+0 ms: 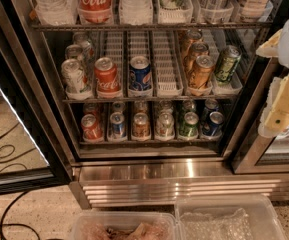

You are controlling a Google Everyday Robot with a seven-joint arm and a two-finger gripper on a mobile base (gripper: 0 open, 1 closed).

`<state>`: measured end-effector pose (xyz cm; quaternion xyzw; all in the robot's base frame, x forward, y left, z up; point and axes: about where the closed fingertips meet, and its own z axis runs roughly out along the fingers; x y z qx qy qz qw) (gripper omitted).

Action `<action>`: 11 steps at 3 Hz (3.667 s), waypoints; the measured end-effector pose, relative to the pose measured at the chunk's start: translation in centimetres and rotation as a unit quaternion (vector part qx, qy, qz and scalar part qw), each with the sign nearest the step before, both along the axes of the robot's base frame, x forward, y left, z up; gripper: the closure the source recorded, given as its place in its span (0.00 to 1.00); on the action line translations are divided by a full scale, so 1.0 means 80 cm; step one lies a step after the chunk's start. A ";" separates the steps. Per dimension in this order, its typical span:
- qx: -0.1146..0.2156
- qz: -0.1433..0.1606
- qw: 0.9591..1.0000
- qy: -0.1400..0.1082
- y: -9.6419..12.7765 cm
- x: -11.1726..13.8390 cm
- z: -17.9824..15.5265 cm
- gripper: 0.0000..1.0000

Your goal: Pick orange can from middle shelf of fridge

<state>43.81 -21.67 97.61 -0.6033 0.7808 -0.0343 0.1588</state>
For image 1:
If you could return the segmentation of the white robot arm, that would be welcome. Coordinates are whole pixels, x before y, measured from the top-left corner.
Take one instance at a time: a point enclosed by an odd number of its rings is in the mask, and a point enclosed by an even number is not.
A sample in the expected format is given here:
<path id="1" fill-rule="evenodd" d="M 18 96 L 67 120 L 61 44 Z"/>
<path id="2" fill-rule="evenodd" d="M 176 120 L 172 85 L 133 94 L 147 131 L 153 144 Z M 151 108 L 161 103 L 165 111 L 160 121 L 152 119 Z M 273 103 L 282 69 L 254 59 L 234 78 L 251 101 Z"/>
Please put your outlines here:
<path id="1" fill-rule="evenodd" d="M 276 58 L 281 66 L 289 69 L 289 19 L 256 54 Z M 289 73 L 283 78 L 274 77 L 270 84 L 266 107 L 260 117 L 258 133 L 265 138 L 274 138 L 289 126 Z"/>

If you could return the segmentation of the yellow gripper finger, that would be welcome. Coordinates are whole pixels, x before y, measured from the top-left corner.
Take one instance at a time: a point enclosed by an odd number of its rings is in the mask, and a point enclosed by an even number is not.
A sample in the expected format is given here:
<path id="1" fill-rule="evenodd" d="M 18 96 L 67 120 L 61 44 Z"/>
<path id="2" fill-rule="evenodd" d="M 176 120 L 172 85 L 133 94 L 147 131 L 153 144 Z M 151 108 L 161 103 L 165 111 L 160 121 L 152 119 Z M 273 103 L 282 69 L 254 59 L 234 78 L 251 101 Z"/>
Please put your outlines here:
<path id="1" fill-rule="evenodd" d="M 257 48 L 256 54 L 264 58 L 277 57 L 278 56 L 278 44 L 279 44 L 281 33 L 282 33 L 282 30 L 279 29 L 265 43 L 263 43 Z"/>
<path id="2" fill-rule="evenodd" d="M 284 78 L 275 77 L 270 84 L 266 106 L 260 117 L 258 133 L 273 138 L 289 126 L 289 74 Z"/>

